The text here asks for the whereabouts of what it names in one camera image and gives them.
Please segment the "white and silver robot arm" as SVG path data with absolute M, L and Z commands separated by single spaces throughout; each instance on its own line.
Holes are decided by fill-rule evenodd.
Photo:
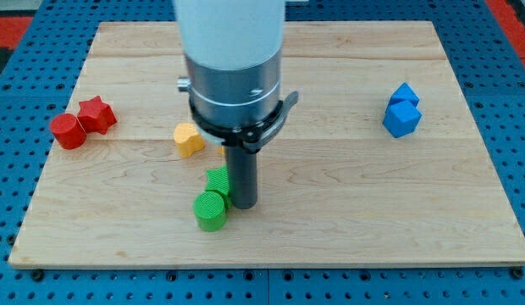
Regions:
M 211 125 L 266 119 L 279 100 L 284 0 L 174 0 L 190 102 Z

